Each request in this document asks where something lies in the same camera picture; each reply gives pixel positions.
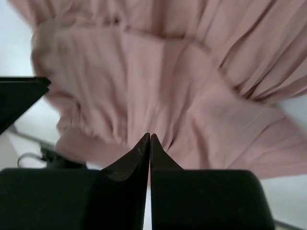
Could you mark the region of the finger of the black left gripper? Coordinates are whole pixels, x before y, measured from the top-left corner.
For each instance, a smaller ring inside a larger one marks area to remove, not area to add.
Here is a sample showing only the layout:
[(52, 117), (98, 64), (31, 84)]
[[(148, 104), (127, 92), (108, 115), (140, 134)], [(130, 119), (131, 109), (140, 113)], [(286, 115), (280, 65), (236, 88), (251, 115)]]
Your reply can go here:
[(46, 77), (0, 78), (0, 132), (6, 131), (48, 92)]

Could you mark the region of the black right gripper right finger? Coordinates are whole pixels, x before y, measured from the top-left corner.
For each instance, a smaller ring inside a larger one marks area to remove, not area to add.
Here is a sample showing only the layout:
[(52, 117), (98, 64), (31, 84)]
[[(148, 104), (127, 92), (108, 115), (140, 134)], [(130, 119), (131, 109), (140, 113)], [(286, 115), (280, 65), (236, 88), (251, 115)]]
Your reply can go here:
[(246, 170), (185, 170), (151, 136), (154, 230), (272, 230), (258, 178)]

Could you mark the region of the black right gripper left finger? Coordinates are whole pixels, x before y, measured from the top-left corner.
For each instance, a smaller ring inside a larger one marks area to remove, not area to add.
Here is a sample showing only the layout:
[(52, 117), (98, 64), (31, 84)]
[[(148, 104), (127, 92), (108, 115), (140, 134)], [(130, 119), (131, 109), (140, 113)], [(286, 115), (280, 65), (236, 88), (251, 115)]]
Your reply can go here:
[(150, 135), (102, 170), (18, 169), (0, 172), (3, 230), (141, 230)]

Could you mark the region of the pink pleated skirt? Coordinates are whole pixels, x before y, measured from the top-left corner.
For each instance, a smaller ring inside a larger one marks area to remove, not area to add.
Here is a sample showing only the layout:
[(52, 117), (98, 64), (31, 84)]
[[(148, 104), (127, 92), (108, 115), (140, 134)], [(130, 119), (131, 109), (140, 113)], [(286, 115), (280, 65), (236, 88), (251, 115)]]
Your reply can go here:
[(109, 165), (147, 132), (186, 169), (307, 172), (278, 109), (307, 92), (304, 0), (13, 0), (59, 111), (56, 148)]

